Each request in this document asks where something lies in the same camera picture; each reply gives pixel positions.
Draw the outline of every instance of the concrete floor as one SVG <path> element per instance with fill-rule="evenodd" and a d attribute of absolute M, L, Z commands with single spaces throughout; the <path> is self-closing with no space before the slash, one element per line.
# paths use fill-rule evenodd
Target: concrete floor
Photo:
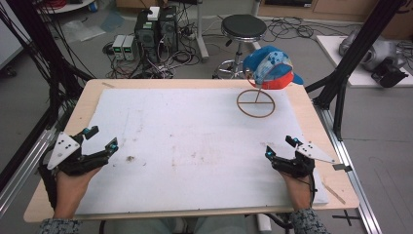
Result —
<path fill-rule="evenodd" d="M 80 10 L 59 16 L 62 22 L 83 20 L 86 26 L 101 25 L 109 16 L 109 11 L 92 14 Z M 204 28 L 219 20 L 206 19 Z M 117 34 L 132 33 L 133 20 L 125 20 L 111 32 L 90 41 L 73 42 L 73 51 L 90 71 L 99 78 L 110 71 L 110 62 L 101 51 Z M 349 33 L 351 28 L 340 30 Z M 225 48 L 226 38 L 205 37 L 210 58 L 205 63 L 182 66 L 174 78 L 210 79 L 217 64 L 231 59 L 236 51 L 235 45 Z M 305 85 L 313 84 L 332 72 L 334 66 L 321 47 L 314 41 L 303 38 L 275 42 L 261 42 L 261 46 L 271 44 L 286 51 L 294 63 L 294 71 L 300 74 Z M 40 119 L 48 106 L 48 86 L 40 76 L 33 62 L 26 54 L 21 54 L 11 65 L 18 72 L 16 77 L 0 76 L 0 170 L 14 155 L 28 133 Z M 363 189 L 372 206 L 383 233 L 409 233 L 413 230 L 413 92 L 412 88 L 358 89 L 349 87 L 343 115 L 342 137 L 352 158 Z M 319 91 L 309 94 L 315 98 Z M 0 233 L 34 233 L 38 224 L 26 223 L 22 215 L 29 203 L 39 176 L 32 175 L 24 184 L 21 192 L 7 212 L 0 219 Z M 358 216 L 357 211 L 347 211 Z M 344 211 L 319 212 L 321 219 L 331 233 L 364 233 L 359 220 L 352 219 L 351 225 L 342 218 Z M 85 222 L 82 233 L 97 233 L 98 221 Z M 248 233 L 258 233 L 255 219 L 247 219 Z M 273 233 L 282 231 L 274 226 Z"/>

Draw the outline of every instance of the power supply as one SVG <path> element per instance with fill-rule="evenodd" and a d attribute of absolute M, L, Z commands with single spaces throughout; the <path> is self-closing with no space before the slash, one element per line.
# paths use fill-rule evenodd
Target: power supply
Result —
<path fill-rule="evenodd" d="M 122 45 L 125 60 L 135 60 L 137 55 L 137 45 L 134 36 L 126 36 L 124 44 Z"/>
<path fill-rule="evenodd" d="M 139 54 L 146 52 L 147 57 L 152 62 L 159 62 L 158 45 L 160 42 L 160 30 L 158 21 L 150 21 L 147 18 L 148 13 L 143 11 L 137 15 L 136 26 L 134 27 L 134 35 L 138 44 Z"/>
<path fill-rule="evenodd" d="M 125 38 L 125 35 L 118 35 L 115 39 L 115 42 L 113 42 L 112 49 L 117 60 L 125 59 L 124 52 L 122 51 L 122 45 L 124 44 Z"/>
<path fill-rule="evenodd" d="M 178 51 L 176 6 L 163 8 L 159 16 L 161 34 L 164 39 L 164 47 L 170 52 Z"/>

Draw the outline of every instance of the cap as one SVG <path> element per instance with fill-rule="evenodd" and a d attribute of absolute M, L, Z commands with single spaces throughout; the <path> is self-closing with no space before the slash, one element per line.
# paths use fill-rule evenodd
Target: cap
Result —
<path fill-rule="evenodd" d="M 288 55 L 273 46 L 256 50 L 246 57 L 243 62 L 243 72 L 249 70 L 255 84 L 249 78 L 249 83 L 264 90 L 280 90 L 290 82 L 304 84 L 303 79 L 292 72 L 292 62 Z"/>

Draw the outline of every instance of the gray sleeve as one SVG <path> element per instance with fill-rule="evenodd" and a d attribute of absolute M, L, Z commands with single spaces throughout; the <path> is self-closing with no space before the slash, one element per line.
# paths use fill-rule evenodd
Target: gray sleeve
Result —
<path fill-rule="evenodd" d="M 81 224 L 79 220 L 48 218 L 43 220 L 37 234 L 77 234 Z"/>
<path fill-rule="evenodd" d="M 291 215 L 295 234 L 329 233 L 316 212 L 309 208 Z"/>

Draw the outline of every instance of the stool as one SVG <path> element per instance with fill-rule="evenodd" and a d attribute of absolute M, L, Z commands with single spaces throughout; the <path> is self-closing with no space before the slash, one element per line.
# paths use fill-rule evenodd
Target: stool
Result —
<path fill-rule="evenodd" d="M 261 40 L 266 30 L 265 22 L 252 15 L 233 15 L 225 18 L 221 24 L 221 31 L 230 38 L 226 46 L 229 46 L 232 41 L 238 41 L 238 50 L 234 59 L 226 60 L 216 67 L 212 79 L 244 78 L 243 70 L 239 69 L 240 64 L 243 63 L 240 61 L 243 54 L 243 43 Z"/>

